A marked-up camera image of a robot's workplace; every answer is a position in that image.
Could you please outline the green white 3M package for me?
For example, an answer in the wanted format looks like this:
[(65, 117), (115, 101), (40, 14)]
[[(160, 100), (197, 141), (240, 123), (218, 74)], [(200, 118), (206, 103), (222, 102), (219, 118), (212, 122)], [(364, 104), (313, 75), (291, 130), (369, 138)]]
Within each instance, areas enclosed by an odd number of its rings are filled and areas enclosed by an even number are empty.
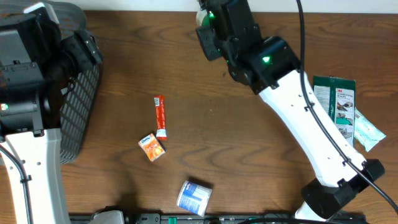
[(354, 146), (356, 82), (338, 77), (313, 77), (313, 92), (343, 137)]

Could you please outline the orange tissue packet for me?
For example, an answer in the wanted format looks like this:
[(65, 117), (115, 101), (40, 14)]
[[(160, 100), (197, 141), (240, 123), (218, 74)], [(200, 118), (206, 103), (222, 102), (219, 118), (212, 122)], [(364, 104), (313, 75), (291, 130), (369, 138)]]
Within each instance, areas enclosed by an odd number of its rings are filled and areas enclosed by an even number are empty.
[(151, 162), (154, 162), (161, 155), (165, 154), (165, 149), (152, 133), (141, 139), (138, 142), (138, 145), (145, 152)]

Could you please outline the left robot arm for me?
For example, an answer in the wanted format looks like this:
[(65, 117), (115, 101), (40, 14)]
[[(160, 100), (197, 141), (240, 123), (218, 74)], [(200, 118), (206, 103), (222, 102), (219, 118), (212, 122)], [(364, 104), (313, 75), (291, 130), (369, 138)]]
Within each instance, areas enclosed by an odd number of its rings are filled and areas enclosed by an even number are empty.
[(61, 165), (81, 150), (103, 73), (82, 9), (1, 2), (1, 157), (18, 223), (69, 223)]

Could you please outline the light blue wipes pack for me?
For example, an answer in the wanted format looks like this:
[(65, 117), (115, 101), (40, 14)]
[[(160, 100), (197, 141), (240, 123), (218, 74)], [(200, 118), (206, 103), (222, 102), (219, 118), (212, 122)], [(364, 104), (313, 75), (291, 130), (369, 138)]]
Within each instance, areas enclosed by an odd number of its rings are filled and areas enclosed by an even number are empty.
[(364, 146), (366, 152), (370, 152), (386, 135), (355, 108), (354, 137)]

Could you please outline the blue white packet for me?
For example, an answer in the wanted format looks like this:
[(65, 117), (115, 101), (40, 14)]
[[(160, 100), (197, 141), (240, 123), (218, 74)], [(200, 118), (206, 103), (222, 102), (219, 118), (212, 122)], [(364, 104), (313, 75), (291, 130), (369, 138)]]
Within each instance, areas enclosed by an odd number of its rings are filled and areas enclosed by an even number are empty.
[(211, 194), (211, 189), (186, 180), (180, 189), (177, 206), (204, 217)]

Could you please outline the green lid jar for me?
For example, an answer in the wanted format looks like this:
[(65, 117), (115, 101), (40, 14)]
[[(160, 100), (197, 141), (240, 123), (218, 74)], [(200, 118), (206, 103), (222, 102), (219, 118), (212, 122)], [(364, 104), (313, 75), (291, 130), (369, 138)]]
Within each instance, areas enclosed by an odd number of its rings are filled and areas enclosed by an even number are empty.
[(196, 14), (196, 23), (198, 27), (210, 26), (208, 12), (206, 10), (198, 11)]

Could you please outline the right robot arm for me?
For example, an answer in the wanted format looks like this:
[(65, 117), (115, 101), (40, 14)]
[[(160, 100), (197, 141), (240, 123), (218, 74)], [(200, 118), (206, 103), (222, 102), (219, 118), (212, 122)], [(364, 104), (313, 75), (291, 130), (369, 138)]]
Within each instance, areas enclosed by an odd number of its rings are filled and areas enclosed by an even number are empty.
[(302, 191), (298, 220), (325, 222), (385, 169), (350, 145), (313, 93), (302, 62), (279, 36), (263, 37), (246, 0), (200, 0), (198, 40), (208, 60), (224, 58), (234, 81), (248, 86), (284, 122), (315, 178)]

